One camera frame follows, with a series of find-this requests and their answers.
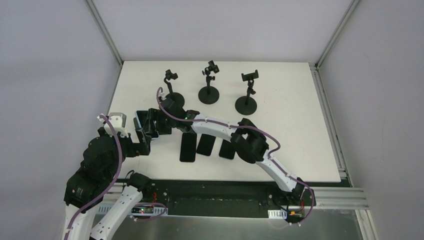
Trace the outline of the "light blue phone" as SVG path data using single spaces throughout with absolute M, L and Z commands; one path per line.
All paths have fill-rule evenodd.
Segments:
M 141 129 L 142 130 L 142 132 L 145 134 L 145 132 L 143 131 L 143 129 L 142 129 L 142 126 L 141 126 L 141 110 L 137 110 L 136 112 L 135 112 L 135 118 L 136 118 L 136 120 L 137 120 L 137 124 L 138 124 L 138 128 L 139 129 Z

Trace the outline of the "black phone stand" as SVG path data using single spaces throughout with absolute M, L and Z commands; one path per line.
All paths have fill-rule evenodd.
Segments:
M 246 95 L 239 97 L 234 104 L 235 109 L 239 114 L 249 116 L 256 112 L 257 102 L 251 97 L 251 95 L 256 94 L 256 91 L 254 90 L 254 83 L 255 79 L 258 78 L 259 72 L 257 69 L 252 73 L 241 74 L 242 81 L 247 82 L 247 90 Z
M 202 71 L 202 75 L 205 76 L 206 86 L 201 88 L 198 92 L 198 99 L 201 103 L 206 105 L 212 105 L 216 103 L 220 98 L 220 93 L 217 88 L 211 86 L 211 81 L 216 79 L 211 73 L 217 74 L 219 67 L 214 63 L 213 60 L 208 62 L 208 66 Z
M 172 87 L 172 83 L 170 80 L 176 80 L 178 78 L 177 73 L 172 73 L 170 69 L 165 71 L 165 77 L 163 79 L 164 83 L 167 85 L 169 94 L 166 95 L 167 98 L 171 98 L 173 101 L 175 101 L 179 106 L 183 107 L 185 105 L 185 99 L 182 94 L 179 92 L 175 92 Z

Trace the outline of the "black phone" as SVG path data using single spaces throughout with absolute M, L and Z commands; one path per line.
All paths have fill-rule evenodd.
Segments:
M 196 160 L 197 134 L 183 133 L 181 137 L 179 161 L 194 163 Z

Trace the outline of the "blue-cased phone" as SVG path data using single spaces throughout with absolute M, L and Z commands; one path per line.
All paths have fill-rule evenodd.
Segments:
M 230 141 L 225 139 L 222 140 L 218 156 L 223 159 L 233 160 L 235 158 L 236 151 Z

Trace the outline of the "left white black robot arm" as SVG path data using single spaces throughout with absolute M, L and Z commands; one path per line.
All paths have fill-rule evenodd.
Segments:
M 140 155 L 138 145 L 132 142 L 130 136 L 119 137 L 119 143 L 116 143 L 104 127 L 97 131 L 98 136 L 89 142 L 83 152 L 79 169 L 66 183 L 64 240 L 111 239 L 131 209 L 139 202 L 149 201 L 153 195 L 153 189 L 148 185 L 151 179 L 133 173 L 112 208 L 93 225 L 103 197 L 118 175 L 118 145 L 121 146 L 123 158 Z

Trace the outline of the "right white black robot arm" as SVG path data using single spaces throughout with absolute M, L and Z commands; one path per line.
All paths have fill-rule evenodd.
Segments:
M 243 161 L 262 168 L 283 191 L 288 204 L 298 204 L 305 192 L 315 202 L 314 190 L 275 157 L 274 153 L 281 148 L 278 140 L 257 128 L 251 120 L 224 121 L 196 110 L 185 110 L 171 98 L 159 99 L 157 103 L 157 108 L 136 111 L 134 122 L 147 142 L 160 135 L 170 135 L 173 129 L 180 130 L 188 137 L 201 135 L 220 138 Z

